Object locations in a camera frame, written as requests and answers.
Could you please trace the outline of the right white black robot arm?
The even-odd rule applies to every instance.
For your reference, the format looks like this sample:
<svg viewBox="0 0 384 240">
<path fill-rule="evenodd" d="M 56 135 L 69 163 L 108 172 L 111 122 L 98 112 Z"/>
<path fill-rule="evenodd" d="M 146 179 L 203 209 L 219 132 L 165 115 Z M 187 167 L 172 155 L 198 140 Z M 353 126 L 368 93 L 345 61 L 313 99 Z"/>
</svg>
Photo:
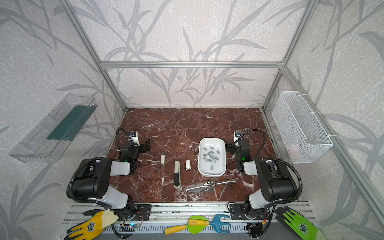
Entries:
<svg viewBox="0 0 384 240">
<path fill-rule="evenodd" d="M 265 220 L 272 208 L 296 201 L 303 191 L 303 181 L 298 171 L 282 159 L 251 159 L 250 143 L 238 140 L 237 144 L 226 144 L 226 151 L 234 154 L 236 166 L 241 172 L 257 176 L 260 189 L 246 197 L 242 204 L 228 203 L 232 220 Z"/>
</svg>

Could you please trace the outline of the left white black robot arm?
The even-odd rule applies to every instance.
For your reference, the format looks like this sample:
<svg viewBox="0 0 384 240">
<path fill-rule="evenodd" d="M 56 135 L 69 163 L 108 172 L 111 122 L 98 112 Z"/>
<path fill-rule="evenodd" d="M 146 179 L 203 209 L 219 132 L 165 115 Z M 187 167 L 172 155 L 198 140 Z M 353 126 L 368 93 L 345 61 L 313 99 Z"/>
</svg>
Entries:
<svg viewBox="0 0 384 240">
<path fill-rule="evenodd" d="M 67 186 L 67 197 L 78 203 L 100 205 L 122 219 L 133 217 L 137 212 L 133 197 L 110 186 L 110 177 L 133 175 L 140 165 L 140 154 L 150 150 L 150 140 L 140 145 L 129 140 L 119 150 L 118 160 L 104 157 L 82 160 Z"/>
</svg>

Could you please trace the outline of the small white mini stapler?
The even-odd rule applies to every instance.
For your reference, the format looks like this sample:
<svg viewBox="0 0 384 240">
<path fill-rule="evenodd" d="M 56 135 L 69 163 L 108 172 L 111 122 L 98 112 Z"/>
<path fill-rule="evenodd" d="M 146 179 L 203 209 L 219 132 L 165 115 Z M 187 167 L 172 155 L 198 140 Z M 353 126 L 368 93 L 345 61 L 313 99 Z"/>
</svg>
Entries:
<svg viewBox="0 0 384 240">
<path fill-rule="evenodd" d="M 191 170 L 191 161 L 190 160 L 186 160 L 186 170 L 187 171 Z"/>
</svg>

